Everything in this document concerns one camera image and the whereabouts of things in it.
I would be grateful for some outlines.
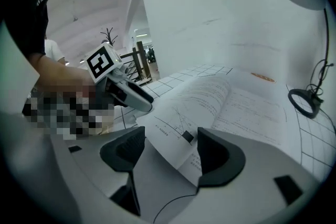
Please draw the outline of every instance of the book page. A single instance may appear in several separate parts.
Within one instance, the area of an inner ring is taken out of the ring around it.
[[[178,169],[197,147],[197,128],[211,127],[230,86],[224,74],[196,77],[160,100],[154,111],[137,119],[156,150]]]
[[[284,109],[244,90],[232,88],[213,129],[271,144],[287,151]]]
[[[199,156],[197,149],[195,149],[178,169],[178,171],[196,187],[198,186],[198,179],[202,176],[201,158]]]

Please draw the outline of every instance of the desk lamp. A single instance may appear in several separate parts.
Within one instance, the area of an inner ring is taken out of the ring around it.
[[[306,87],[305,90],[302,89],[292,89],[288,93],[289,101],[292,103],[292,105],[304,116],[314,119],[316,115],[318,114],[320,110],[321,103],[323,102],[322,99],[319,98],[320,95],[323,94],[323,90],[321,89],[322,82],[327,76],[327,72],[329,67],[334,66],[333,63],[328,64],[328,52],[329,52],[329,26],[328,26],[328,17],[327,17],[327,11],[326,11],[326,0],[290,0],[294,2],[295,4],[311,9],[311,10],[323,10],[324,17],[326,19],[325,21],[325,28],[326,28],[326,35],[327,35],[327,43],[326,43],[326,53],[324,59],[319,61],[316,66],[314,67],[313,73],[310,78],[309,85]],[[312,83],[312,78],[314,75],[314,72],[316,70],[316,67],[323,63],[323,66],[319,72],[319,82],[317,85]],[[311,107],[311,111],[307,111],[304,108],[302,108],[294,99],[293,95],[298,95],[299,97],[302,97]]]

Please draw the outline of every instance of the lamp base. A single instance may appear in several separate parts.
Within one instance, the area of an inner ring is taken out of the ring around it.
[[[296,101],[293,99],[292,95],[298,95],[303,98],[310,105],[312,112],[304,110],[299,106]],[[301,90],[301,89],[292,89],[288,93],[288,99],[292,105],[303,115],[310,119],[314,119],[319,113],[321,103],[323,100],[318,98],[315,94],[312,94],[310,91]]]

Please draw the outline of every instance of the paper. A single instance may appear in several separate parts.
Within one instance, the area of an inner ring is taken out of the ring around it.
[[[250,92],[230,88],[224,74],[176,87],[155,110],[138,118],[156,150],[195,186],[202,176],[197,128],[213,128],[286,149],[284,109]]]
[[[0,44],[0,111],[21,114],[39,73],[18,49],[4,21],[0,24]]]
[[[284,151],[285,111],[278,104],[232,88],[213,129],[276,146]]]
[[[178,171],[195,186],[198,185],[198,179],[202,176],[201,158],[197,149],[182,164]]]
[[[178,169],[196,150],[197,128],[211,127],[229,93],[224,74],[194,78],[175,95],[160,100],[153,112],[138,118],[160,154]]]

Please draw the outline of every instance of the white shirt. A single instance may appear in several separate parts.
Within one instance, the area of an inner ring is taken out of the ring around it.
[[[46,39],[44,41],[44,49],[46,56],[54,61],[58,61],[59,59],[64,58],[64,55],[60,51],[57,43],[53,40]]]

